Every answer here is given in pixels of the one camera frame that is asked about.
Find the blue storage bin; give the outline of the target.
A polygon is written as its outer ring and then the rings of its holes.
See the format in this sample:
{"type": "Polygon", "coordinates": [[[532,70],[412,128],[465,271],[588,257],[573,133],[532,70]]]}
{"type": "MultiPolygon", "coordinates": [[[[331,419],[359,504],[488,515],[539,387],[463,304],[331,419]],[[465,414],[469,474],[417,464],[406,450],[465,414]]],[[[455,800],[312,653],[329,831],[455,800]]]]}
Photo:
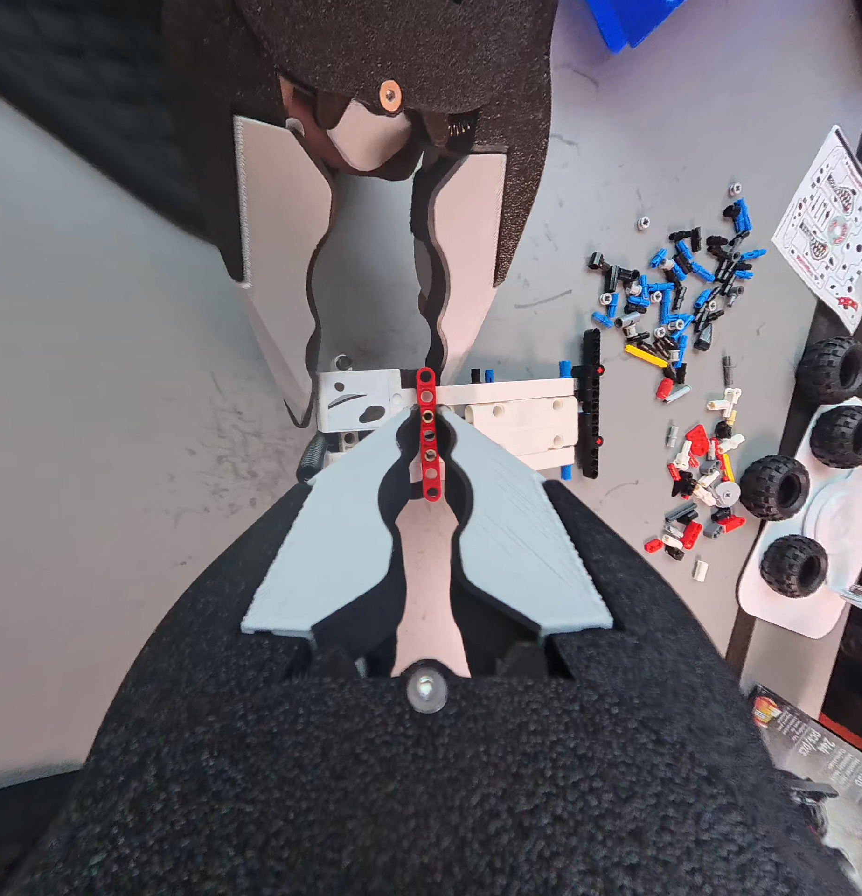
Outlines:
{"type": "Polygon", "coordinates": [[[683,1],[587,1],[599,33],[612,54],[638,45],[683,1]]]}

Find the white document stand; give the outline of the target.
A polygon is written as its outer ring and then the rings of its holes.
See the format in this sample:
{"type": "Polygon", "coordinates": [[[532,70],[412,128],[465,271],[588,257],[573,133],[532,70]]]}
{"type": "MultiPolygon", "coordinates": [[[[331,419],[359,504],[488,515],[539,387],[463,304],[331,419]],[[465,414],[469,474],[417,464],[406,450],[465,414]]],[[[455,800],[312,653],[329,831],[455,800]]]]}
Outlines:
{"type": "Polygon", "coordinates": [[[809,477],[809,491],[797,512],[786,520],[764,521],[737,589],[738,602],[750,616],[810,639],[826,635],[853,598],[862,572],[862,464],[842,469],[820,460],[811,449],[811,434],[820,418],[836,409],[861,409],[862,400],[850,398],[820,406],[795,453],[809,477]],[[825,576],[815,590],[790,597],[775,590],[761,573],[761,562],[771,544],[800,536],[827,554],[825,576]]]}

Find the printed sticker sheet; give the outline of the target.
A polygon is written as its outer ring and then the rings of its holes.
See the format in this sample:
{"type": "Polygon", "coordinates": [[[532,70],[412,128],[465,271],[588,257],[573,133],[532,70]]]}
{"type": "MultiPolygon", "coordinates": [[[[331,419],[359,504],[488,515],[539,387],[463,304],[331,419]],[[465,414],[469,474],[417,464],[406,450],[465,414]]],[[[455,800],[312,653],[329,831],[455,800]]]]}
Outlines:
{"type": "Polygon", "coordinates": [[[829,130],[772,242],[854,334],[862,321],[862,163],[839,126],[829,130]]]}

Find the red perforated toy beam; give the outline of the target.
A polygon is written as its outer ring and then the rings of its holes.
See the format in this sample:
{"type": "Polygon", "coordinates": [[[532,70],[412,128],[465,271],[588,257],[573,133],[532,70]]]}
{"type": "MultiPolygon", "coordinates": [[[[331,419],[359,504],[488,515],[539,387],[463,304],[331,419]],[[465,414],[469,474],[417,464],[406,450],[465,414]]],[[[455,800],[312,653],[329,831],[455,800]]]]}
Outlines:
{"type": "Polygon", "coordinates": [[[428,366],[422,367],[417,371],[416,396],[419,411],[418,459],[421,466],[422,494],[425,500],[435,503],[441,498],[443,487],[437,444],[437,376],[434,370],[428,366]],[[433,425],[423,425],[421,419],[423,409],[433,409],[435,411],[436,416],[433,425]],[[428,447],[437,450],[437,461],[430,464],[423,461],[423,453],[428,447]]]}

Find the toy truck chassis model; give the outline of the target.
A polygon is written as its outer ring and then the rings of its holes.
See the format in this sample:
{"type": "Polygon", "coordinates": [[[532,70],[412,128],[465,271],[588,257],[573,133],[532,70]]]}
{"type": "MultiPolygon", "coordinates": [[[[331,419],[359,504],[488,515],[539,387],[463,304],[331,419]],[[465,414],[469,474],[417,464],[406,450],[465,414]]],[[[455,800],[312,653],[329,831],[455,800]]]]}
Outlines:
{"type": "Polygon", "coordinates": [[[441,386],[429,370],[396,368],[334,370],[318,375],[318,435],[304,454],[299,476],[312,476],[406,409],[435,399],[453,410],[520,461],[537,471],[560,469],[563,480],[577,466],[582,476],[599,472],[603,439],[598,433],[598,362],[559,364],[559,376],[499,382],[491,370],[474,371],[472,382],[441,386]]]}

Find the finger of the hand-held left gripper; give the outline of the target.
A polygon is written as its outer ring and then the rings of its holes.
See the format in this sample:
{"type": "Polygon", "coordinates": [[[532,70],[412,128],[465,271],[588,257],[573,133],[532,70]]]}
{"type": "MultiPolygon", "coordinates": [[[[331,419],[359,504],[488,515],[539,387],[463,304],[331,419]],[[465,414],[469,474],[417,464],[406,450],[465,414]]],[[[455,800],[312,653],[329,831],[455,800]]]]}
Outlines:
{"type": "Polygon", "coordinates": [[[493,302],[506,155],[438,158],[413,179],[411,229],[430,330],[425,364],[443,385],[456,381],[493,302]]]}
{"type": "Polygon", "coordinates": [[[297,427],[308,427],[321,324],[313,265],[334,218],[334,181],[300,134],[234,118],[248,320],[297,427]]]}

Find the toy truck set box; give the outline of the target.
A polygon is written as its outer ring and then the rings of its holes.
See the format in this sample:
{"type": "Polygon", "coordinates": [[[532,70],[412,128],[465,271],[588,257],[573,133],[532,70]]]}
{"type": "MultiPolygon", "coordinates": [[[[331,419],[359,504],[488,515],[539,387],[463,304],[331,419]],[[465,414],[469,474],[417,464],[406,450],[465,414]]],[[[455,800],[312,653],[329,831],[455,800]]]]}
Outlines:
{"type": "Polygon", "coordinates": [[[751,715],[791,797],[820,840],[862,847],[862,752],[772,690],[755,685],[751,715]]]}

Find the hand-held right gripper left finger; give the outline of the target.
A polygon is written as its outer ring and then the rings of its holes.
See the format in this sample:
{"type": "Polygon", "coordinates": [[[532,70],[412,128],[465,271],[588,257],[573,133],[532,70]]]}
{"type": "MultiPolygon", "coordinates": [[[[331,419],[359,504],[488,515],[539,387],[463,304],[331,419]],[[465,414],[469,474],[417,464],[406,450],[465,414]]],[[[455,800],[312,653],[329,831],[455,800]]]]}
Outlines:
{"type": "Polygon", "coordinates": [[[396,520],[410,500],[411,461],[404,409],[309,481],[242,633],[341,648],[370,676],[391,675],[406,599],[396,520]]]}

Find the grey desk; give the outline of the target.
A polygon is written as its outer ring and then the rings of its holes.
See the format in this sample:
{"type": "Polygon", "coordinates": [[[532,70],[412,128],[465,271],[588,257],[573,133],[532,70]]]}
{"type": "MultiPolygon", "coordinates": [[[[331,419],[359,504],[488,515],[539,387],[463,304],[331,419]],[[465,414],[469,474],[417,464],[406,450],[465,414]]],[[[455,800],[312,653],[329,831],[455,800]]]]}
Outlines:
{"type": "MultiPolygon", "coordinates": [[[[862,127],[851,2],[686,2],[611,55],[552,45],[549,156],[470,357],[552,375],[602,251],[716,229],[740,181],[767,245],[828,129],[862,127]]],[[[296,429],[216,250],[0,98],[0,787],[72,769],[190,583],[294,483],[296,429]]]]}

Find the black rubber toy tire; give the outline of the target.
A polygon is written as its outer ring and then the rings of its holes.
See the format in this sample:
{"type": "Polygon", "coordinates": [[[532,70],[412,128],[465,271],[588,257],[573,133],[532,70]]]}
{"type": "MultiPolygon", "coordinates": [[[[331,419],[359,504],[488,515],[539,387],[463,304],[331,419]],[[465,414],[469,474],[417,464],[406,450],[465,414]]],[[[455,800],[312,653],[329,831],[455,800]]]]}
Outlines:
{"type": "Polygon", "coordinates": [[[862,466],[862,405],[844,404],[821,413],[810,434],[810,450],[834,469],[862,466]]]}
{"type": "Polygon", "coordinates": [[[753,462],[739,479],[740,500],[762,521],[785,521],[803,509],[810,475],[795,458],[772,454],[753,462]]]}
{"type": "Polygon", "coordinates": [[[775,539],[765,550],[760,573],[778,594],[789,599],[804,599],[824,584],[828,554],[814,539],[786,535],[775,539]]]}
{"type": "Polygon", "coordinates": [[[862,389],[862,342],[838,336],[810,345],[797,369],[796,383],[808,401],[839,404],[862,389]]]}

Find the pile of blue black pins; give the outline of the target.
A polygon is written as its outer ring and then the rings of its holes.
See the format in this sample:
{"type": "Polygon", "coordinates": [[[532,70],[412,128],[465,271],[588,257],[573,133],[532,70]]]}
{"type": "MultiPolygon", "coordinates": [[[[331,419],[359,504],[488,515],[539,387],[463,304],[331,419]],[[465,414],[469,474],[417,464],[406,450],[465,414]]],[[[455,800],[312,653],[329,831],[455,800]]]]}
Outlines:
{"type": "Polygon", "coordinates": [[[640,268],[611,263],[594,252],[587,263],[602,288],[591,312],[595,331],[614,331],[624,347],[633,343],[668,360],[660,369],[677,379],[691,352],[714,343],[716,323],[744,293],[752,264],[764,249],[745,249],[752,225],[741,185],[728,192],[721,212],[728,234],[702,228],[674,230],[640,268]]]}

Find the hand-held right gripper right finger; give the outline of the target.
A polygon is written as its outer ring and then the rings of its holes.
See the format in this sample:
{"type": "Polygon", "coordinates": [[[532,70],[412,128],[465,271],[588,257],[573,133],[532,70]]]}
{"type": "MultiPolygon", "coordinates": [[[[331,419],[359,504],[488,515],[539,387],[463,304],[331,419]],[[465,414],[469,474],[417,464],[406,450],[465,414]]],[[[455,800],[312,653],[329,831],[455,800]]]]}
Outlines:
{"type": "Polygon", "coordinates": [[[528,648],[547,673],[547,640],[614,619],[546,490],[548,481],[443,409],[445,498],[456,519],[450,600],[471,676],[495,676],[528,648]]]}

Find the pile of red white pieces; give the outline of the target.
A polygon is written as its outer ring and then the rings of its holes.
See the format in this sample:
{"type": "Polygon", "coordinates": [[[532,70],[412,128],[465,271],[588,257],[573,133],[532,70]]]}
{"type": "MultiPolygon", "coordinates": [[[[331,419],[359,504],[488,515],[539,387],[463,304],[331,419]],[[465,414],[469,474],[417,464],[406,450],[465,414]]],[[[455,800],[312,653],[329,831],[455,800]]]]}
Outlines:
{"type": "Polygon", "coordinates": [[[678,505],[664,514],[661,532],[655,538],[661,538],[665,546],[653,554],[663,553],[676,562],[691,553],[701,539],[718,539],[745,525],[736,511],[741,489],[731,463],[731,454],[745,440],[735,429],[742,390],[735,384],[731,356],[725,354],[721,362],[723,394],[706,404],[706,411],[716,416],[713,425],[699,423],[683,434],[672,425],[665,440],[665,446],[675,450],[666,468],[671,497],[678,505]]]}

